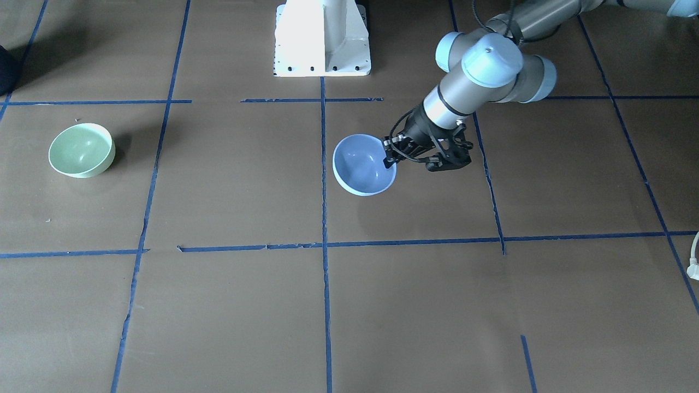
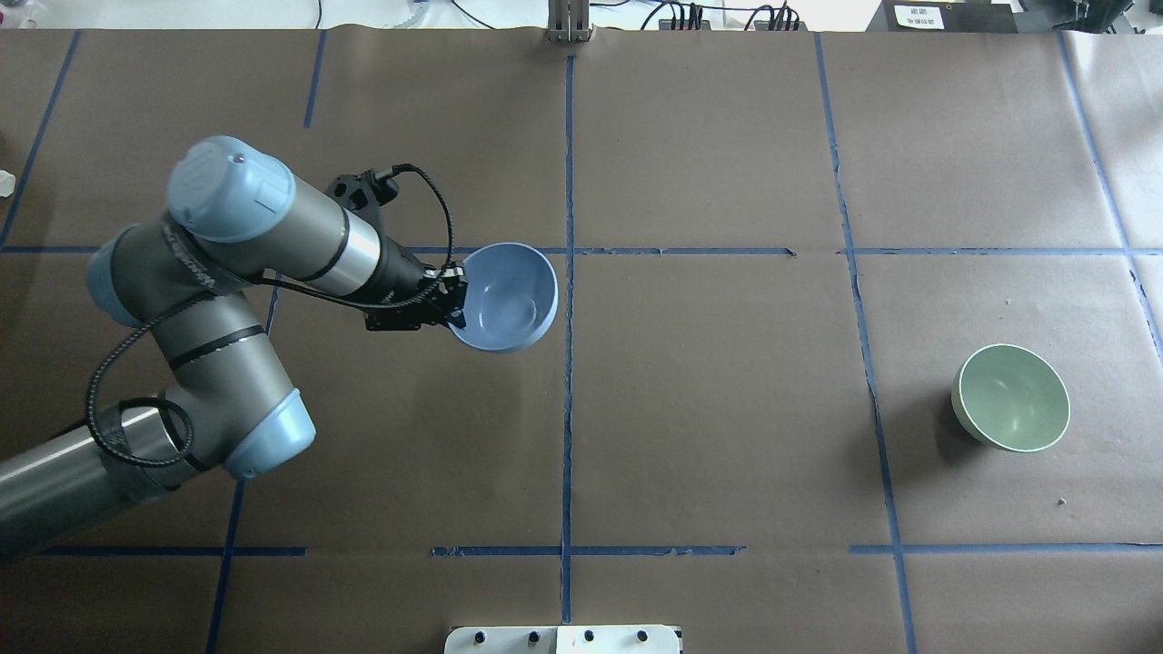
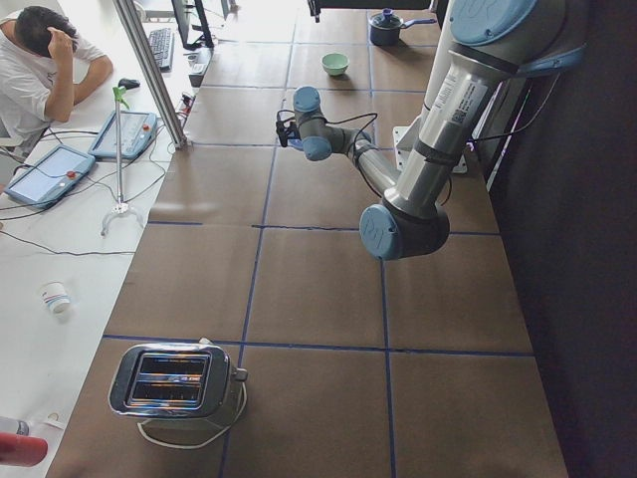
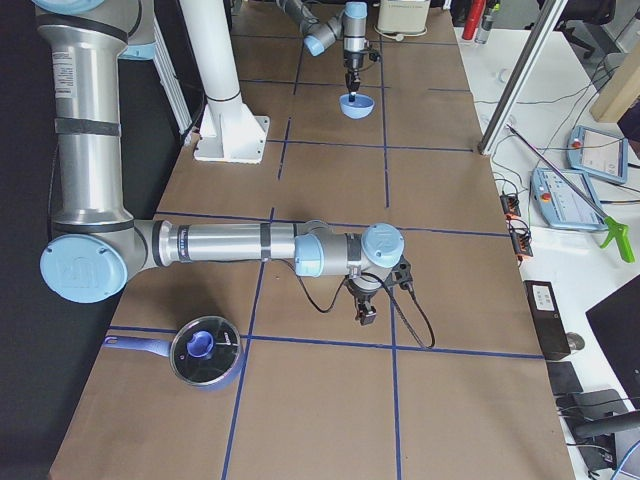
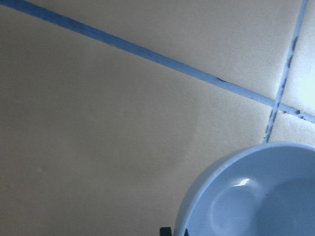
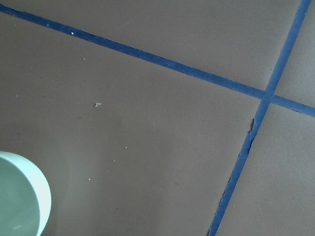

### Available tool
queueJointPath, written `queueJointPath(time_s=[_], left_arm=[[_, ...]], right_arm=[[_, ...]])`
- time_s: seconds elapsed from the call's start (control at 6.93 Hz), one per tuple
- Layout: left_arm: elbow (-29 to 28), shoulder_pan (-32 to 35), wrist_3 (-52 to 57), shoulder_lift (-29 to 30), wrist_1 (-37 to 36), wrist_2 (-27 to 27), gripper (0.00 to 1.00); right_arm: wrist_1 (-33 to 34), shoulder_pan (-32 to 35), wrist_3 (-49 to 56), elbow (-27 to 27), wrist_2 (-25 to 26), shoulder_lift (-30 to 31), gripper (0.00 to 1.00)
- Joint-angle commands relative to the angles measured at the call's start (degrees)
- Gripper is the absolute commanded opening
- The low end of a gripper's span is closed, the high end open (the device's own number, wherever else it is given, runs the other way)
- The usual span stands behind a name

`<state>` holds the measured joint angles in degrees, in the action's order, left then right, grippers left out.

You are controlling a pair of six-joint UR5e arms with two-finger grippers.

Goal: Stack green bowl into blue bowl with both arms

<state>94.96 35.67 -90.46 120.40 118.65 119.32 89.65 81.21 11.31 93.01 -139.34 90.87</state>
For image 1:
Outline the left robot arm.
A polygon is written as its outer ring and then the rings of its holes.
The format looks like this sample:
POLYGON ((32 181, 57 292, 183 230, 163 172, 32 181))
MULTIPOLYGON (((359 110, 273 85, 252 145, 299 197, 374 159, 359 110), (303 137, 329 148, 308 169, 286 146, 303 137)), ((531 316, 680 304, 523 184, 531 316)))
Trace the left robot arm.
POLYGON ((428 171, 450 171, 470 164, 472 142, 465 120, 487 103, 527 104, 547 97, 557 82, 553 63, 525 55, 522 45, 547 38, 567 20, 604 5, 604 1, 511 2, 470 33, 447 33, 435 62, 445 76, 400 122, 404 129, 384 138, 383 164, 423 163, 428 171))

